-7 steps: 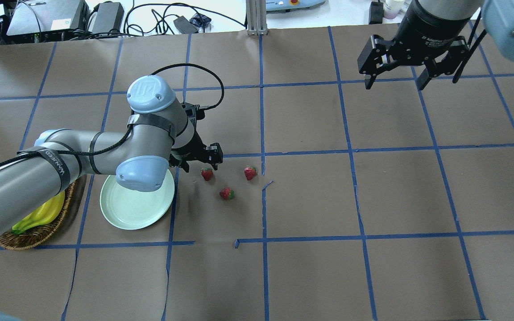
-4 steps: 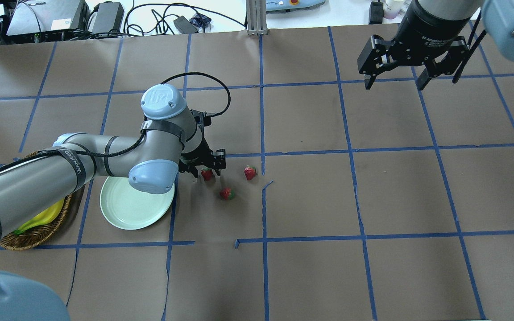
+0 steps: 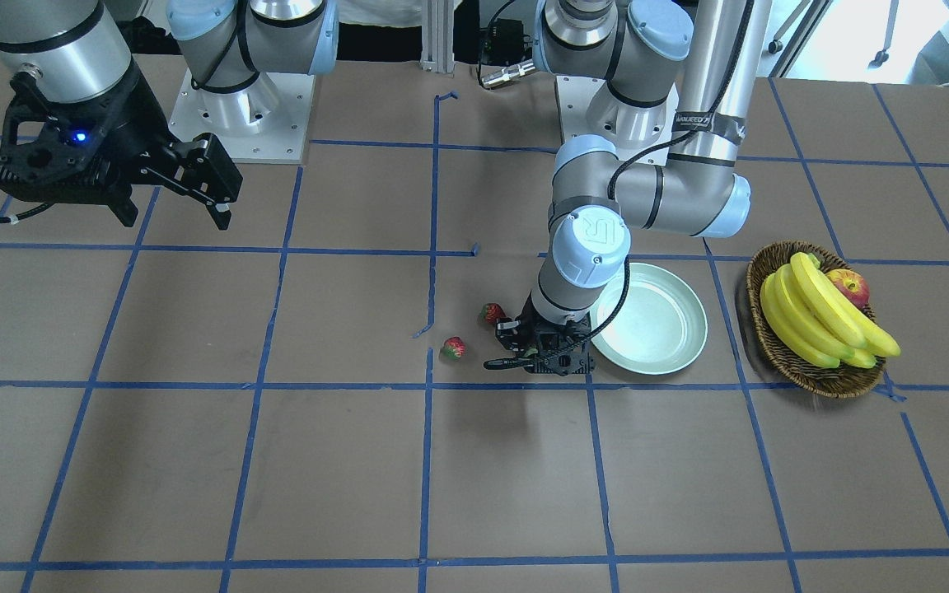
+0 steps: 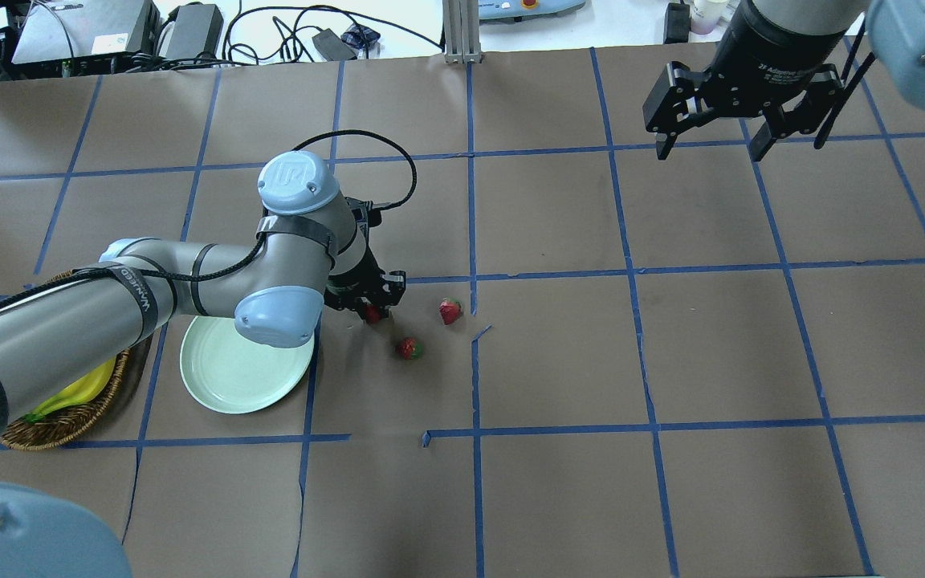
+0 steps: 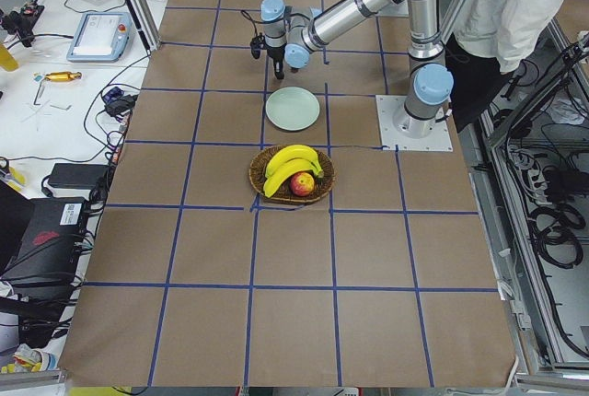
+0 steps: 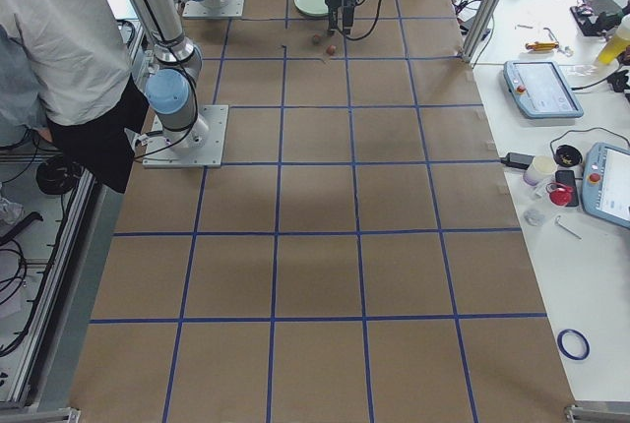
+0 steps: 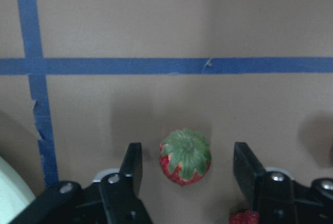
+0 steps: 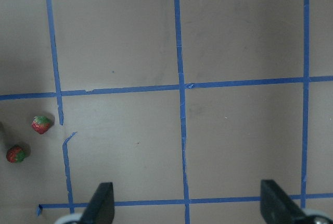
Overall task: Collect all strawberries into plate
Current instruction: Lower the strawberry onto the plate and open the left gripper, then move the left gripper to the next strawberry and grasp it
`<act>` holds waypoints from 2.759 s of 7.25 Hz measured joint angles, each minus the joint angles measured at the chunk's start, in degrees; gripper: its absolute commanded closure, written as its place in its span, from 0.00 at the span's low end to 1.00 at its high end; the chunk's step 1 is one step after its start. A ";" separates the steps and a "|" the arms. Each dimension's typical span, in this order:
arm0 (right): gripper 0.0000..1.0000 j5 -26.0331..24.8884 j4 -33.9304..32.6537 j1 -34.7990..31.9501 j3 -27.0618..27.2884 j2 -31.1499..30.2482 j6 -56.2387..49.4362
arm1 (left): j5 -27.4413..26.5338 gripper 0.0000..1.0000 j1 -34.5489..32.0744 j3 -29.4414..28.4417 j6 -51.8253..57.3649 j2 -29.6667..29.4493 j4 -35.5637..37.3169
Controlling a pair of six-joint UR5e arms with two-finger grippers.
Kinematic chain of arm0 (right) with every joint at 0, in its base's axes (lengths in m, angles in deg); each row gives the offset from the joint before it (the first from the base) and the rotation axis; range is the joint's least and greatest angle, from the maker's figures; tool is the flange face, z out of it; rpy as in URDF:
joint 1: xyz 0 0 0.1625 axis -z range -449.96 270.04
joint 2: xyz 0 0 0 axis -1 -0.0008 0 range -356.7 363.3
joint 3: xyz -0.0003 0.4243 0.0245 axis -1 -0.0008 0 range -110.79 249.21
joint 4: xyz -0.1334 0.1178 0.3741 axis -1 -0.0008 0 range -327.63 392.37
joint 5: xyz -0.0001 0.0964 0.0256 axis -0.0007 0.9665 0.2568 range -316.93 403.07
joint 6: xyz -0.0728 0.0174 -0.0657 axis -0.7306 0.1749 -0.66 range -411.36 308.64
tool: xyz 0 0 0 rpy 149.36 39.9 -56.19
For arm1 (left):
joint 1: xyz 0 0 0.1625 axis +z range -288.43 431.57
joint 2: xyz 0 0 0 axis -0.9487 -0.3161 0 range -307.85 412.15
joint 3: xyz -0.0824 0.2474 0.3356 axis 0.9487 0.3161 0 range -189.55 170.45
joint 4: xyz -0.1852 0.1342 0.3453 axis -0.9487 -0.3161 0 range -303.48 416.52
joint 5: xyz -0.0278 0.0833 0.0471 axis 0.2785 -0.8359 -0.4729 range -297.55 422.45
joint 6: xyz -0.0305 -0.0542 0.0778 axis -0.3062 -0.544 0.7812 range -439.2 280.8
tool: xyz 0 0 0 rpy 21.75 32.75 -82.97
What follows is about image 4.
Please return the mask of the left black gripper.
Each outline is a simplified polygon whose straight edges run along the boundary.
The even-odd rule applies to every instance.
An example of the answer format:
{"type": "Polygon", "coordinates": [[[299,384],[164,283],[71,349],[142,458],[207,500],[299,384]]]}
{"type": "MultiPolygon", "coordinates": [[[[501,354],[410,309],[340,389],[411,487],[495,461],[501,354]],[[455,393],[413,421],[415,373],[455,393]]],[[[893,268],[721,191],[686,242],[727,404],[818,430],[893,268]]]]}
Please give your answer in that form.
{"type": "Polygon", "coordinates": [[[388,318],[407,287],[406,271],[385,271],[371,249],[345,273],[330,275],[324,289],[324,304],[332,310],[362,312],[365,322],[388,318]]]}

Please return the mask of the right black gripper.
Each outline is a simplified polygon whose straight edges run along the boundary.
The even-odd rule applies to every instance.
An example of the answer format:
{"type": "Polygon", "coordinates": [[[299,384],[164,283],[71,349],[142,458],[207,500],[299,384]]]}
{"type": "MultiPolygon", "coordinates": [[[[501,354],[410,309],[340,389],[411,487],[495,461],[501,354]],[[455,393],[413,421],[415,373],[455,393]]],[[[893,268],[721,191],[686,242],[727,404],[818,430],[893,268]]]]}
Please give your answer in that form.
{"type": "Polygon", "coordinates": [[[770,16],[734,16],[704,71],[671,61],[650,89],[643,120],[657,160],[667,160],[679,135],[720,118],[764,118],[748,144],[752,162],[796,132],[816,134],[844,98],[844,81],[826,62],[843,36],[793,31],[770,16]]]}

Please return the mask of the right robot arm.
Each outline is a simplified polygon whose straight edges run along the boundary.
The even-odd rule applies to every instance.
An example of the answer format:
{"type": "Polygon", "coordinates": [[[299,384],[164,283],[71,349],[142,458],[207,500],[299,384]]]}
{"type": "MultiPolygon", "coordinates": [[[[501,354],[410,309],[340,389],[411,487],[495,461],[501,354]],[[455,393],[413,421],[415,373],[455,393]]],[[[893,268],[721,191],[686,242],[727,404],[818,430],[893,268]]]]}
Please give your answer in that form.
{"type": "Polygon", "coordinates": [[[925,1],[741,1],[702,71],[665,66],[642,106],[645,128],[662,161],[715,120],[763,121],[753,161],[796,134],[822,148],[874,63],[925,111],[925,1]]]}

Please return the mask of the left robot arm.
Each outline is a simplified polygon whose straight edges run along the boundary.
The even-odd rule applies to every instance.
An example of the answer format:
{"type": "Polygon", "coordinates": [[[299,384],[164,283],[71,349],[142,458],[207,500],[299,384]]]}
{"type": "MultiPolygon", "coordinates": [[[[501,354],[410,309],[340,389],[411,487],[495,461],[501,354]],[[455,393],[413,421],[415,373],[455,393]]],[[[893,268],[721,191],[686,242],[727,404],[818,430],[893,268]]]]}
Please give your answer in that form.
{"type": "Polygon", "coordinates": [[[325,307],[385,317],[404,271],[379,267],[370,219],[322,157],[280,153],[257,179],[252,246],[126,238],[98,263],[0,300],[0,435],[12,421],[178,315],[227,318],[256,344],[296,348],[325,307]]]}

